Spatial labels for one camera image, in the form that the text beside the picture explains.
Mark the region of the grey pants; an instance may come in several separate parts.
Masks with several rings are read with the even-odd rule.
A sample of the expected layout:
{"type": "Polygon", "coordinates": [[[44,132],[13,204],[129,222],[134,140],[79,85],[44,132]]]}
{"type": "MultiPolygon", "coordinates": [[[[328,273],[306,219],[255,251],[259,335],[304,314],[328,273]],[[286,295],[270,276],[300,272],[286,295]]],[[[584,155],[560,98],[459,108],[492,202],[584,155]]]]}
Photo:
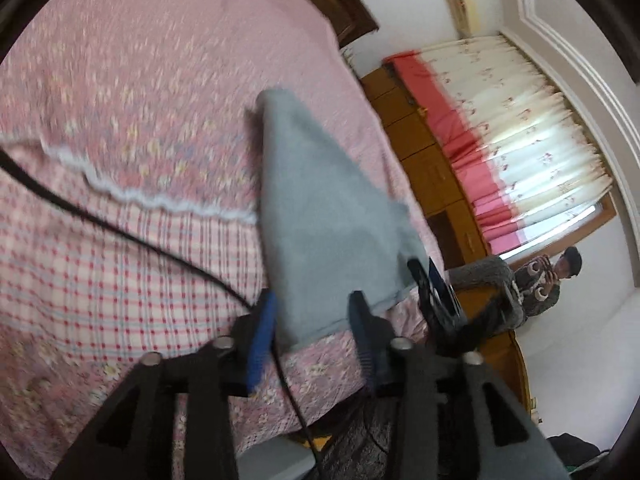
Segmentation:
{"type": "Polygon", "coordinates": [[[407,262],[427,253],[408,207],[377,188],[292,92],[265,90],[257,108],[262,254],[279,339],[297,351],[347,330],[352,292],[375,313],[406,299],[407,262]]]}

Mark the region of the wooden cabinet under window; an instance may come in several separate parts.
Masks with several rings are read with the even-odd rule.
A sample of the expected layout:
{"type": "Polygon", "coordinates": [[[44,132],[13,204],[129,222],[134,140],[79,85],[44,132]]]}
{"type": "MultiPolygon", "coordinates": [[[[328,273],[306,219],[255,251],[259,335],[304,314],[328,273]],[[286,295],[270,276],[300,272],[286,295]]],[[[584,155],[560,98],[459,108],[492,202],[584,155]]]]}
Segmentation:
{"type": "MultiPolygon", "coordinates": [[[[428,226],[435,234],[445,269],[489,256],[488,243],[462,186],[428,128],[427,110],[416,104],[390,66],[367,74],[360,79],[360,84],[381,119],[428,226]]],[[[456,289],[469,318],[477,316],[498,291],[491,285],[456,289]]],[[[534,406],[525,360],[514,331],[489,339],[480,346],[480,353],[532,414],[534,406]]]]}

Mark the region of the seated person in grey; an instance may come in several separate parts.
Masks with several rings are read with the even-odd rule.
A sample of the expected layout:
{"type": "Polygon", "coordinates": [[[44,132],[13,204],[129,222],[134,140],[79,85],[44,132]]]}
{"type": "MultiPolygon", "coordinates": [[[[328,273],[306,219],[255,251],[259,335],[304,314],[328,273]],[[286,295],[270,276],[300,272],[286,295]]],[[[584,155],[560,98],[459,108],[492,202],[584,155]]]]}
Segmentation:
{"type": "Polygon", "coordinates": [[[582,255],[575,246],[567,247],[552,263],[547,255],[529,260],[512,270],[498,256],[489,256],[447,271],[454,289],[480,285],[500,289],[485,310],[472,321],[473,327],[486,327],[490,336],[515,330],[529,318],[541,315],[556,305],[561,282],[577,276],[582,270],[582,255]]]}

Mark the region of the red and white curtain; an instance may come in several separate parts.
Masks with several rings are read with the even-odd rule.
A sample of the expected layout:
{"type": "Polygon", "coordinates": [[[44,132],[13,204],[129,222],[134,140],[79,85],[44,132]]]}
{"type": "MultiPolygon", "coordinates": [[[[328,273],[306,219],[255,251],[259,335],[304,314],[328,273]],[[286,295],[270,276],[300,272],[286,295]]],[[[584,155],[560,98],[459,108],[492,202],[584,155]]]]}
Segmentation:
{"type": "Polygon", "coordinates": [[[532,247],[613,185],[564,94],[501,35],[384,61],[426,123],[495,255],[532,247]]]}

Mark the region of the pink floral bedspread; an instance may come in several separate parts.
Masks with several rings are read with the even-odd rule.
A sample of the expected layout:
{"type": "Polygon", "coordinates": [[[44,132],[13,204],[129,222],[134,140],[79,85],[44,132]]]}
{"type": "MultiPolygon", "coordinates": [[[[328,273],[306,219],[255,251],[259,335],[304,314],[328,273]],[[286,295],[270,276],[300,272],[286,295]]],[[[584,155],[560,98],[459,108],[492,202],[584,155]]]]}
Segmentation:
{"type": "Polygon", "coordinates": [[[131,365],[266,286],[258,94],[293,92],[442,254],[308,0],[50,0],[1,65],[1,145],[111,235],[1,180],[1,441],[46,478],[131,365]]]}

